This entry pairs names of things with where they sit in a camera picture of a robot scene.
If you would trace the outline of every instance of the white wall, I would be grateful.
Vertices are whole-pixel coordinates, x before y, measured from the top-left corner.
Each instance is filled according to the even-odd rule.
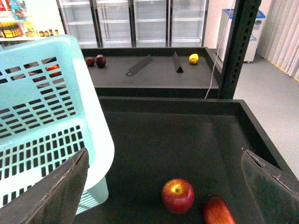
[[[221,11],[231,8],[234,0],[209,0],[204,47],[216,48]],[[267,17],[272,0],[262,0],[259,8]]]

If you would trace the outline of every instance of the plastic basket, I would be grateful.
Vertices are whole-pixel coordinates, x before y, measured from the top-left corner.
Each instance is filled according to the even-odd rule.
[[[77,40],[0,47],[0,207],[82,147],[90,168],[77,214],[108,197],[114,145]]]

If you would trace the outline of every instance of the yellow lemon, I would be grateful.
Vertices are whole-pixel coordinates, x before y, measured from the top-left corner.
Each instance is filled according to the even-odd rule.
[[[198,54],[192,54],[189,57],[190,64],[196,64],[198,62],[198,60],[199,60]]]

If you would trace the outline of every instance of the red apple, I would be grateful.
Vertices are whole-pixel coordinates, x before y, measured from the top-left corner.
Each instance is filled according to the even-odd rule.
[[[203,207],[206,224],[235,224],[235,219],[225,201],[218,195],[211,195]]]
[[[86,64],[88,67],[92,67],[94,66],[94,58],[93,57],[89,57],[87,60],[86,60]]]
[[[106,65],[106,58],[103,55],[97,55],[95,63],[99,68],[103,68]]]
[[[184,179],[168,181],[162,189],[162,199],[165,207],[172,213],[187,212],[194,202],[194,190]]]

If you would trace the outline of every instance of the metal post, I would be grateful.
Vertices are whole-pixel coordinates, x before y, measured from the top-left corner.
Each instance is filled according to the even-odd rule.
[[[172,11],[173,11],[173,0],[170,0],[170,11],[169,11],[169,37],[168,46],[171,48],[172,45]]]
[[[99,14],[97,9],[97,2],[96,0],[89,0],[90,2],[90,9],[92,12],[92,18],[93,18],[93,26],[94,26],[94,32],[95,37],[97,40],[98,48],[103,47],[103,40],[102,40],[102,33],[100,28],[100,20],[99,20]]]
[[[236,0],[228,37],[218,98],[232,99],[262,0]]]
[[[135,30],[135,15],[134,15],[134,3],[133,0],[128,0],[129,6],[129,19],[130,19],[130,32],[132,47],[136,47],[136,30]]]

